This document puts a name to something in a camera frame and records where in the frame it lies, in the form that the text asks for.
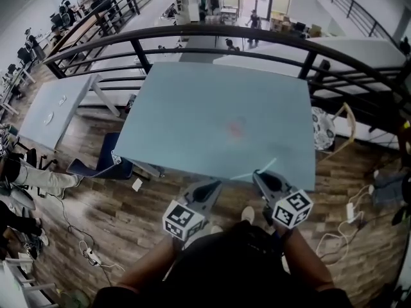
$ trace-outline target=light blue table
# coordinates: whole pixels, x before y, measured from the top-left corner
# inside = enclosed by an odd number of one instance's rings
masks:
[[[78,105],[90,89],[100,97],[115,116],[119,111],[104,95],[97,83],[101,76],[88,74],[46,82],[37,93],[21,125],[19,136],[54,150],[65,134]],[[50,123],[44,121],[53,113]]]
[[[314,190],[315,151],[305,81],[240,67],[156,63],[114,153],[218,178],[263,169]],[[251,177],[242,178],[251,182]]]

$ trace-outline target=black and white marker cube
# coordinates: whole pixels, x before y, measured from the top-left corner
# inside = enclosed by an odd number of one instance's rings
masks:
[[[162,217],[163,229],[181,241],[186,241],[203,229],[206,219],[201,214],[172,201]]]
[[[301,189],[275,204],[272,219],[292,229],[308,218],[313,205],[310,197]]]

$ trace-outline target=beige pants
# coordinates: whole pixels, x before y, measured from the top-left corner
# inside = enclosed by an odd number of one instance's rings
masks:
[[[47,193],[61,196],[65,188],[75,187],[80,182],[80,177],[76,175],[65,175],[47,170],[35,169],[26,161],[21,160],[20,173],[15,184],[40,187]]]

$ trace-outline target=navy blue chair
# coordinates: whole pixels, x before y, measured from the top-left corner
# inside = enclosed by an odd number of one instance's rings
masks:
[[[106,134],[95,170],[76,158],[67,168],[67,172],[86,178],[130,179],[133,174],[133,163],[122,158],[121,163],[115,165],[111,156],[111,151],[116,147],[119,136],[119,132]]]

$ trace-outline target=white cable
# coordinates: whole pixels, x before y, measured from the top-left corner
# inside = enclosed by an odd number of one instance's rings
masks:
[[[362,221],[363,216],[364,216],[364,212],[360,211],[359,213],[357,213],[357,215],[354,217],[353,221],[355,221],[358,218],[358,216],[361,216],[361,221]],[[319,248],[320,248],[321,243],[323,242],[324,238],[326,238],[326,236],[330,236],[330,237],[334,237],[334,238],[337,238],[337,239],[344,239],[345,240],[345,246],[347,247],[346,250],[345,250],[345,254],[342,256],[342,258],[340,258],[339,260],[337,260],[333,264],[326,264],[327,267],[334,266],[334,265],[338,264],[339,262],[343,261],[348,255],[348,252],[349,252],[349,240],[348,239],[349,239],[349,237],[352,237],[352,236],[355,235],[356,230],[353,231],[349,235],[346,235],[345,233],[343,233],[343,231],[341,231],[341,227],[342,227],[342,225],[344,225],[346,223],[348,223],[347,220],[343,221],[341,224],[339,224],[339,226],[337,228],[337,231],[338,231],[338,233],[341,234],[341,236],[331,234],[331,233],[326,233],[321,237],[321,240],[320,240],[319,244],[317,245],[317,249],[315,250],[315,253],[319,256]]]
[[[270,166],[272,166],[276,161],[277,161],[277,158],[274,157],[263,169],[258,170],[257,173],[258,173],[258,174],[261,174],[261,173],[265,172],[265,171],[266,171]],[[230,180],[245,178],[245,177],[248,177],[248,176],[252,176],[252,174],[253,174],[253,172],[251,172],[251,173],[246,173],[246,174],[244,174],[244,175],[232,177],[232,178],[230,178]]]
[[[113,265],[111,265],[111,266],[106,266],[106,265],[104,265],[104,264],[100,264],[100,267],[107,267],[107,268],[118,267],[118,268],[120,268],[121,270],[126,271],[123,267],[121,267],[121,266],[118,265],[118,264],[113,264]]]
[[[82,243],[84,243],[85,244],[85,247],[86,247],[86,249],[85,250],[82,250]],[[80,242],[78,242],[78,247],[79,247],[79,249],[80,249],[80,253],[84,256],[84,251],[87,251],[88,249],[89,249],[89,246],[87,245],[87,243],[85,242],[85,241],[83,241],[83,240],[81,240]],[[111,265],[111,266],[107,266],[107,265],[104,265],[104,264],[95,264],[95,266],[100,266],[100,267],[107,267],[107,268],[113,268],[113,267],[118,267],[118,268],[120,268],[121,270],[123,270],[123,271],[126,271],[123,267],[121,267],[119,264],[113,264],[113,265]]]
[[[360,204],[362,198],[363,198],[365,195],[368,195],[368,194],[369,194],[368,192],[363,192],[364,189],[369,188],[369,187],[370,187],[370,185],[365,185],[364,187],[362,187],[362,188],[358,191],[358,193],[356,193],[354,196],[352,196],[352,197],[350,197],[350,198],[348,199],[348,203],[351,203],[351,201],[352,201],[353,199],[357,198],[357,197],[361,194],[361,196],[359,197],[359,199],[357,200],[357,202],[356,202],[355,205],[353,206],[353,209],[357,208],[357,206]],[[362,222],[362,221],[363,221],[363,218],[364,218],[364,212],[363,212],[363,211],[360,211],[359,213],[357,213],[357,215],[356,215],[352,220],[350,220],[350,223],[356,221],[356,220],[358,219],[358,217],[361,217],[361,221],[360,221],[360,222]],[[345,220],[345,221],[341,222],[341,224],[339,224],[339,226],[337,227],[337,232],[338,232],[340,235],[335,235],[335,234],[331,234],[331,233],[326,233],[326,234],[324,234],[324,235],[321,237],[321,240],[320,240],[320,242],[319,242],[318,245],[317,245],[317,249],[315,250],[315,253],[316,253],[318,256],[320,256],[320,255],[319,255],[319,248],[320,248],[321,243],[323,242],[324,238],[326,238],[327,236],[329,236],[329,237],[334,237],[334,238],[337,238],[337,239],[344,239],[344,241],[345,241],[345,246],[346,246],[347,248],[345,249],[344,255],[343,255],[339,260],[337,260],[336,262],[334,262],[333,264],[326,264],[327,267],[334,266],[334,265],[338,264],[339,262],[343,261],[343,260],[348,256],[348,252],[349,252],[349,238],[355,235],[355,233],[358,231],[358,227],[357,227],[357,229],[354,230],[351,234],[347,235],[347,234],[343,233],[343,231],[341,231],[342,225],[345,225],[345,224],[347,224],[347,223],[349,223],[348,220]]]

